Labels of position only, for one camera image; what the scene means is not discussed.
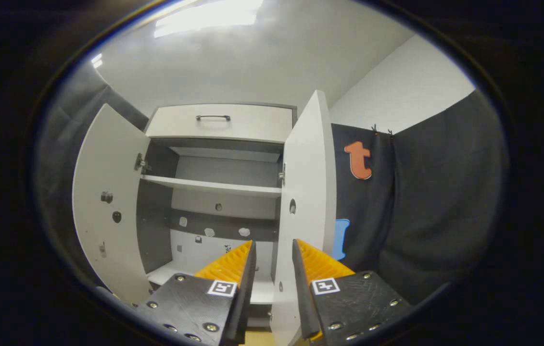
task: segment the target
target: ceiling light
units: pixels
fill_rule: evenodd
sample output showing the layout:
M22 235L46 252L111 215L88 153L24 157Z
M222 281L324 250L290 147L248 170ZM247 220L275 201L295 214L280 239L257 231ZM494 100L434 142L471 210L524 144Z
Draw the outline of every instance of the ceiling light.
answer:
M263 0L220 0L192 7L156 22L154 37L212 26L252 25Z
M102 56L103 56L102 54L97 55L96 57L94 57L94 58L91 60L91 62L92 62L92 63L96 63L97 61L100 61L100 59L101 59Z

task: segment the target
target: white wall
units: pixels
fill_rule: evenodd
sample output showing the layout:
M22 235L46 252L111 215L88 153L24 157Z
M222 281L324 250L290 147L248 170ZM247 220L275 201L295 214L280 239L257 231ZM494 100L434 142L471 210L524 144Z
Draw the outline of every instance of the white wall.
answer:
M400 132L475 90L441 51L414 35L375 66L329 110L331 122Z

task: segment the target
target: screw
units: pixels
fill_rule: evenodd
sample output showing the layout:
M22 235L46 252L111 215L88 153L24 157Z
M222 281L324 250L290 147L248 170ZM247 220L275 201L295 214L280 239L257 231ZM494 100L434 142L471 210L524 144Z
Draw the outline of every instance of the screw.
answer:
M201 339L199 339L199 337L197 335L186 334L184 336L188 337L189 339L195 340L195 341L199 341L199 342L201 341Z
M349 336L347 337L347 340L353 340L353 339L355 339L355 338L358 337L358 336L359 336L359 333L351 334L351 335L349 335Z
M218 326L214 323L206 323L205 328L208 329L211 332L215 332L218 330Z
M177 333L177 328L175 328L171 324L163 324L163 326L166 327L167 329L171 330L172 332Z

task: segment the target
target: door hinge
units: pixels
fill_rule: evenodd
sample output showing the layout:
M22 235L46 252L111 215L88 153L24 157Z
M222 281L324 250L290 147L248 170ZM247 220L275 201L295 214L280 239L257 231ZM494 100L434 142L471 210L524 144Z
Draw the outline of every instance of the door hinge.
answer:
M285 186L285 179L287 178L287 173L285 172L285 169L287 168L287 163L283 162L282 164L282 172L278 172L278 179L282 181L282 186Z
M137 171L141 167L141 173L145 173L146 171L151 171L152 166L148 164L146 160L144 160L144 157L141 153L137 154L137 159L135 160L135 171Z

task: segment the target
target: ceiling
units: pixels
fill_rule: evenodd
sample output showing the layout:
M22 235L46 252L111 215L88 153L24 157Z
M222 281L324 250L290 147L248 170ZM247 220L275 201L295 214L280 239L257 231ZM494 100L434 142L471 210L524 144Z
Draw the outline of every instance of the ceiling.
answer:
M253 25L154 31L155 20L94 53L102 53L101 76L146 116L162 105L241 101L294 105L300 114L317 88L331 107L413 35L348 0L263 0Z

